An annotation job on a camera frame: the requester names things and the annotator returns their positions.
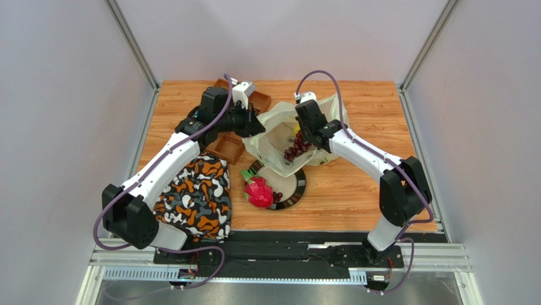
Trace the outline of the dark red grape bunch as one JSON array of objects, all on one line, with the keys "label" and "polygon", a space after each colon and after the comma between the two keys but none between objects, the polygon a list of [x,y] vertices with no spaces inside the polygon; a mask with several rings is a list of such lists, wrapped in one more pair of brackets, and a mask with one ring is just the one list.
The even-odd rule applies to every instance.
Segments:
[{"label": "dark red grape bunch", "polygon": [[289,145],[287,149],[284,150],[283,158],[286,161],[292,162],[297,157],[306,153],[311,147],[312,144],[304,140],[302,132],[299,130],[295,134],[293,142]]}]

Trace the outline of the translucent plastic bag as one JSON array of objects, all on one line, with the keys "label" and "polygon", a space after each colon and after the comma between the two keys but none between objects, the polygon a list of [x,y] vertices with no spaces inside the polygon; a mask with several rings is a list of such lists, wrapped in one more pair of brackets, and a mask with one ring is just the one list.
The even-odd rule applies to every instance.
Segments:
[{"label": "translucent plastic bag", "polygon": [[279,102],[272,109],[257,116],[265,132],[243,140],[246,151],[263,165],[283,177],[293,175],[302,167],[327,164],[338,158],[336,154],[311,147],[292,162],[283,158],[284,150],[293,142],[296,120],[295,104]]}]

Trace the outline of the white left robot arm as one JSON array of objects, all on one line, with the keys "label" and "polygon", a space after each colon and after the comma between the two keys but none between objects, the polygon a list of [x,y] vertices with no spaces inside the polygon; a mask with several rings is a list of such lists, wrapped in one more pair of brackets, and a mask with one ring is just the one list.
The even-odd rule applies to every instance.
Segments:
[{"label": "white left robot arm", "polygon": [[156,220],[153,203],[182,168],[200,155],[220,133],[242,138],[265,131],[249,96],[255,87],[243,81],[228,89],[205,89],[200,104],[181,120],[169,141],[137,174],[102,192],[103,210],[95,222],[137,249],[179,251],[187,240],[181,229]]}]

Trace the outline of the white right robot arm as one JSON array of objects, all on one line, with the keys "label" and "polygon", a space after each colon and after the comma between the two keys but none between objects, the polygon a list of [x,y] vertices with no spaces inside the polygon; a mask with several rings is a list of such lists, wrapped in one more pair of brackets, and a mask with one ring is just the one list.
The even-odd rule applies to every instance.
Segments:
[{"label": "white right robot arm", "polygon": [[375,147],[339,120],[327,120],[314,100],[299,103],[295,110],[304,140],[346,159],[378,182],[382,216],[368,234],[370,250],[386,251],[416,215],[430,211],[431,190],[416,157],[403,159]]}]

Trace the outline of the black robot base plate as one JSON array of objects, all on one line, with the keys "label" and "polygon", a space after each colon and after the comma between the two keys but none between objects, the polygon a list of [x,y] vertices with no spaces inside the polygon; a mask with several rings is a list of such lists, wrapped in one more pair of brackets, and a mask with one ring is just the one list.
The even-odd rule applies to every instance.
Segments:
[{"label": "black robot base plate", "polygon": [[234,231],[217,249],[210,241],[190,239],[194,254],[157,250],[153,262],[195,268],[195,275],[235,279],[341,280],[352,268],[401,269],[399,246],[372,255],[365,249],[366,232]]}]

